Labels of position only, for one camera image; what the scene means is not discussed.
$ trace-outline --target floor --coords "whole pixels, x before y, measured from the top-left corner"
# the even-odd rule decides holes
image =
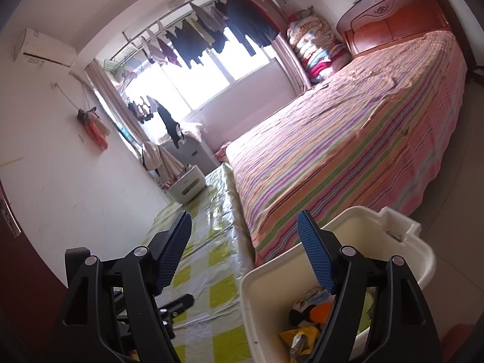
[[[424,295],[443,337],[484,310],[484,87],[466,85],[456,131],[437,178],[412,218],[437,256]]]

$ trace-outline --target clothes rack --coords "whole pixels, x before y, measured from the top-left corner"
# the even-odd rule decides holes
[[[180,8],[184,7],[185,5],[188,5],[188,4],[190,4],[190,3],[194,2],[194,1],[195,1],[195,0],[188,0],[188,1],[186,1],[185,3],[183,3],[182,5],[180,5],[179,7],[176,7],[176,8],[174,8],[174,9],[170,10],[170,12],[166,13],[165,15],[163,15],[162,17],[160,17],[158,20],[159,20],[159,21],[163,20],[164,18],[166,18],[166,17],[168,17],[169,15],[171,15],[173,12],[176,12],[178,9],[180,9]],[[205,3],[205,4],[200,5],[200,7],[201,7],[201,8],[202,8],[202,7],[205,7],[205,6],[207,6],[207,5],[211,4],[211,3],[213,3],[214,1],[216,1],[216,0],[211,0],[211,1],[207,2],[207,3]],[[179,22],[179,21],[181,21],[181,20],[185,19],[186,17],[190,16],[191,14],[193,14],[193,10],[191,10],[191,11],[190,11],[190,12],[188,12],[187,14],[185,14],[185,15],[183,15],[183,16],[181,16],[181,17],[179,17],[179,18],[178,18],[178,19],[176,19],[175,21],[173,21],[173,22],[171,22],[171,23],[167,24],[167,25],[165,26],[165,28],[169,28],[169,27],[173,26],[175,23],[177,23],[177,22]],[[136,49],[135,49],[135,50],[133,50],[131,53],[129,53],[129,54],[128,54],[128,55],[127,55],[127,56],[126,56],[126,57],[125,57],[125,58],[124,58],[124,59],[123,59],[121,62],[120,62],[120,64],[122,64],[122,65],[123,65],[123,64],[125,64],[125,63],[126,63],[128,60],[129,60],[129,59],[131,59],[131,58],[132,58],[132,57],[133,57],[133,56],[134,56],[136,53],[138,53],[138,52],[139,52],[139,51],[142,49],[141,45],[136,46],[136,44],[134,43],[134,41],[135,41],[137,38],[139,38],[141,35],[143,35],[143,33],[144,33],[144,32],[145,32],[147,29],[149,29],[149,28],[151,28],[152,26],[154,26],[158,20],[154,21],[154,22],[153,22],[153,23],[151,23],[149,26],[145,27],[145,28],[144,28],[142,31],[140,31],[138,34],[136,34],[136,35],[135,35],[134,37],[132,37],[132,38],[128,38],[128,37],[126,36],[126,34],[124,33],[124,31],[123,31],[123,36],[124,36],[124,38],[126,39],[126,43],[125,43],[125,45],[123,45],[123,47],[122,47],[122,48],[120,48],[120,50],[118,50],[118,51],[117,51],[117,52],[116,52],[116,53],[115,53],[115,54],[114,54],[114,55],[111,57],[111,60],[114,60],[114,59],[115,59],[115,58],[118,56],[118,54],[119,54],[119,53],[121,53],[121,52],[122,52],[122,51],[123,51],[123,50],[124,50],[124,49],[125,49],[127,46],[129,46],[130,44],[131,44],[131,45],[133,45],[133,46],[134,46]],[[155,35],[156,35],[156,36],[159,36],[159,35],[160,35],[160,31],[157,31],[157,32],[155,33]]]

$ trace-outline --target blue gripper pad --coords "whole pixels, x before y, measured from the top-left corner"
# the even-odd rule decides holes
[[[335,293],[337,284],[333,278],[333,261],[341,248],[338,239],[332,232],[320,230],[308,211],[298,214],[297,230],[318,283],[328,292]],[[326,244],[321,236],[324,234],[328,234]]]
[[[157,234],[163,240],[158,258],[158,277],[155,282],[157,293],[161,293],[163,288],[171,284],[191,234],[192,217],[185,211],[178,216],[169,231]]]

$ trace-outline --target plastic sheet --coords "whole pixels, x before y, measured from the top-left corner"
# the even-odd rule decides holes
[[[172,342],[182,361],[210,363],[226,356],[232,362],[250,361],[239,296],[241,279],[253,269],[250,236],[230,166],[223,164],[206,181],[190,203],[172,202],[162,210],[143,241],[146,245],[157,232],[169,229],[179,210],[191,214],[192,236],[173,282],[156,302],[185,293],[195,298],[193,307],[175,320]]]

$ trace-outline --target striped bedsheet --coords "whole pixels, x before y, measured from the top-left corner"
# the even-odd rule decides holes
[[[227,148],[256,265],[357,204],[410,214],[436,177],[462,104],[466,65],[453,34],[359,57]]]

